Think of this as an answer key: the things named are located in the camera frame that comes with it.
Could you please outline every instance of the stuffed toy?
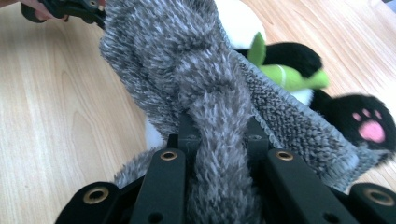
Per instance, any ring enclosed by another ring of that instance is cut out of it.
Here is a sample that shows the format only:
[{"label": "stuffed toy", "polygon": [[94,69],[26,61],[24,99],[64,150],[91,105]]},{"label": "stuffed toy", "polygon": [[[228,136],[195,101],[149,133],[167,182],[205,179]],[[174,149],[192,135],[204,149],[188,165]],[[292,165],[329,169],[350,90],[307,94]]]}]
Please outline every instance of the stuffed toy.
[{"label": "stuffed toy", "polygon": [[[273,147],[292,150],[341,191],[389,153],[352,145],[263,76],[233,49],[218,11],[213,0],[106,1],[100,50],[126,90],[163,139],[179,132],[184,111],[201,136],[187,181],[187,223],[263,222],[245,144],[250,119]],[[144,175],[159,149],[132,158],[115,184],[123,188]]]},{"label": "stuffed toy", "polygon": [[[261,33],[255,34],[253,40],[245,37],[245,44],[235,44],[236,51],[297,100],[318,112],[355,146],[367,144],[372,149],[389,150],[390,153],[384,155],[377,165],[393,158],[396,152],[396,125],[384,103],[374,96],[362,94],[332,98],[321,90],[328,87],[329,79],[322,70],[317,53],[299,43],[282,42],[265,46]],[[251,43],[250,48],[246,49],[248,43]]]},{"label": "stuffed toy", "polygon": [[[291,94],[307,89],[319,90],[329,85],[329,79],[321,69],[320,57],[305,45],[278,43],[267,47],[261,33],[257,33],[246,57]],[[309,99],[301,101],[308,104]]]},{"label": "stuffed toy", "polygon": [[393,159],[396,151],[396,125],[384,103],[372,95],[346,94],[332,98],[315,91],[310,108],[318,112],[355,146],[388,149],[379,164]]}]

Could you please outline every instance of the wooden table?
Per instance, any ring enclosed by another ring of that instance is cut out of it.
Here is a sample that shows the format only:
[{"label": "wooden table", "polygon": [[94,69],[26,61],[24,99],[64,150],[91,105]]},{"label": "wooden table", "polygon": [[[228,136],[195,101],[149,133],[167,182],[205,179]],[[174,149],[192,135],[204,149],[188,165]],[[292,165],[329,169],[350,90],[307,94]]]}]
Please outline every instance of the wooden table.
[{"label": "wooden table", "polygon": [[[319,53],[327,92],[370,92],[396,116],[396,15],[381,1],[246,2],[269,43]],[[95,25],[31,23],[18,5],[0,22],[0,223],[53,223],[78,189],[146,149],[144,114],[100,57]],[[360,181],[396,190],[395,176],[390,163]]]}]

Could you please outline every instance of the green plush fabric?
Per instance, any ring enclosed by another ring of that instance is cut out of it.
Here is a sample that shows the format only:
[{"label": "green plush fabric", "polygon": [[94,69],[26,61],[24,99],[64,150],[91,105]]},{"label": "green plush fabric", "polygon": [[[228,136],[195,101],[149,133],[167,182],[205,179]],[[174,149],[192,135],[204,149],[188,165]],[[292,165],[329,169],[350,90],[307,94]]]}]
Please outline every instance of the green plush fabric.
[{"label": "green plush fabric", "polygon": [[329,86],[329,78],[323,70],[318,70],[311,78],[303,78],[294,68],[271,64],[259,66],[260,70],[286,91],[303,89],[320,90]]},{"label": "green plush fabric", "polygon": [[265,41],[260,33],[254,37],[247,59],[286,91],[319,90],[329,86],[329,78],[318,70],[311,78],[304,78],[294,68],[280,64],[262,65],[266,56]]},{"label": "green plush fabric", "polygon": [[254,36],[250,50],[247,52],[247,59],[257,67],[260,67],[265,60],[265,51],[265,40],[262,34],[257,33]]}]

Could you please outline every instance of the plush paw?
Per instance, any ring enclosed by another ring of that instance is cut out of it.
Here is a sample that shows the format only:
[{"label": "plush paw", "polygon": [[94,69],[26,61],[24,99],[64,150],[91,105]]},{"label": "plush paw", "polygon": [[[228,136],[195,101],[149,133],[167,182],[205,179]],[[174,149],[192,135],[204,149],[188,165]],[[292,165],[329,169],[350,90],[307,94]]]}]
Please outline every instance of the plush paw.
[{"label": "plush paw", "polygon": [[316,91],[311,108],[353,145],[366,144],[371,149],[387,149],[389,154],[380,163],[388,161],[396,153],[393,117],[374,96],[353,94],[331,98],[324,92]]}]

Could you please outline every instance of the pink paw pad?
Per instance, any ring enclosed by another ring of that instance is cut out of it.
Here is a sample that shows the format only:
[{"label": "pink paw pad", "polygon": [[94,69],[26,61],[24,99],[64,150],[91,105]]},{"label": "pink paw pad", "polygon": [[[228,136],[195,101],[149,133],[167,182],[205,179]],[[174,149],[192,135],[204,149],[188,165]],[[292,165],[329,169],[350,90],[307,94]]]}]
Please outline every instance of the pink paw pad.
[{"label": "pink paw pad", "polygon": [[[367,109],[363,109],[361,113],[367,117],[371,117],[371,113]],[[378,119],[382,119],[381,114],[375,110],[375,116]],[[352,117],[356,121],[361,121],[362,117],[358,113],[353,113]],[[385,132],[382,126],[375,120],[369,119],[367,121],[364,121],[362,125],[359,127],[359,134],[361,137],[367,141],[372,141],[375,143],[382,143],[385,141]]]},{"label": "pink paw pad", "polygon": [[385,132],[382,126],[375,120],[364,122],[359,128],[359,134],[367,141],[382,143],[385,141]]}]

